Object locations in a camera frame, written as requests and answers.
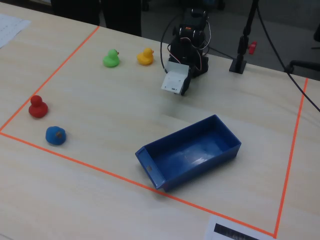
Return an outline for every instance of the microphone stand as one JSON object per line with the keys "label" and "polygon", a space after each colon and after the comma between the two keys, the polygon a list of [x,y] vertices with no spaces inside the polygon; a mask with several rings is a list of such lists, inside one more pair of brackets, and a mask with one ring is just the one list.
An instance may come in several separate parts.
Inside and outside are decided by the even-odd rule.
{"label": "microphone stand", "polygon": [[248,16],[248,20],[246,21],[246,25],[243,29],[243,35],[240,37],[239,46],[238,46],[238,55],[235,59],[233,59],[232,64],[230,66],[229,72],[242,74],[244,72],[247,61],[244,60],[244,54],[246,54],[249,44],[249,34],[251,32],[252,21],[254,20],[255,13],[257,10],[259,0],[253,0],[250,13]]}

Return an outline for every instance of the blue rubber duck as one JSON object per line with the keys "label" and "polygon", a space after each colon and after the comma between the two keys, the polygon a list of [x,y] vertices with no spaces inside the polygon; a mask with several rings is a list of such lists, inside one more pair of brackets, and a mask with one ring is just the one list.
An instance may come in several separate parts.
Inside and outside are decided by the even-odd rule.
{"label": "blue rubber duck", "polygon": [[66,131],[58,126],[50,126],[45,132],[45,139],[52,145],[61,145],[66,139]]}

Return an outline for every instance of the rubber duck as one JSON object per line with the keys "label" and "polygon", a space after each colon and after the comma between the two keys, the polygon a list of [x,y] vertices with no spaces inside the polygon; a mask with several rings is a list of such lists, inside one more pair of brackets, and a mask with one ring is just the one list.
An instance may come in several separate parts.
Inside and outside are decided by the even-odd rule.
{"label": "rubber duck", "polygon": [[61,145],[66,139],[66,131],[58,126],[50,126],[45,132],[45,139],[52,145]]}
{"label": "rubber duck", "polygon": [[154,61],[154,51],[151,48],[146,48],[143,52],[139,53],[136,58],[141,65],[150,65]]}
{"label": "rubber duck", "polygon": [[107,68],[116,67],[120,62],[118,54],[115,49],[109,50],[108,55],[103,58],[103,65]]}
{"label": "rubber duck", "polygon": [[43,118],[48,112],[48,106],[42,101],[42,98],[38,95],[34,95],[30,99],[31,106],[29,107],[29,113],[34,118]]}

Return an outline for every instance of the red clamp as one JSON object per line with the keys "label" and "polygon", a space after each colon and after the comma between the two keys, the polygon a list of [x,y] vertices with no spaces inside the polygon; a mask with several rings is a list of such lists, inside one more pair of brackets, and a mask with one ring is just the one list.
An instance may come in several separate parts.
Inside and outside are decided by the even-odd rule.
{"label": "red clamp", "polygon": [[254,54],[255,50],[256,50],[256,46],[257,46],[257,41],[253,41],[249,46],[249,54]]}

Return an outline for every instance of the white table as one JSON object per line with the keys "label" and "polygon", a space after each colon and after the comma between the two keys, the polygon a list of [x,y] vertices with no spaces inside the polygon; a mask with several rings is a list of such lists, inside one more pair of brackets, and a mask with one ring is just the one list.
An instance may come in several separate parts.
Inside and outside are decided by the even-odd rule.
{"label": "white table", "polygon": [[[231,73],[231,60],[210,55],[208,73],[182,97],[161,90],[159,42],[4,3],[0,13],[32,21],[0,49],[1,234],[194,240],[216,213],[282,240],[317,238],[320,116],[304,100],[294,137],[302,95],[285,73],[250,64]],[[136,59],[146,47],[148,67]],[[109,69],[102,59],[112,48],[121,63]],[[319,90],[308,80],[318,104]],[[49,106],[39,120],[24,104],[35,91]],[[153,191],[134,153],[213,114],[241,140],[237,158],[169,195]],[[47,144],[50,126],[67,131],[64,145]]]}

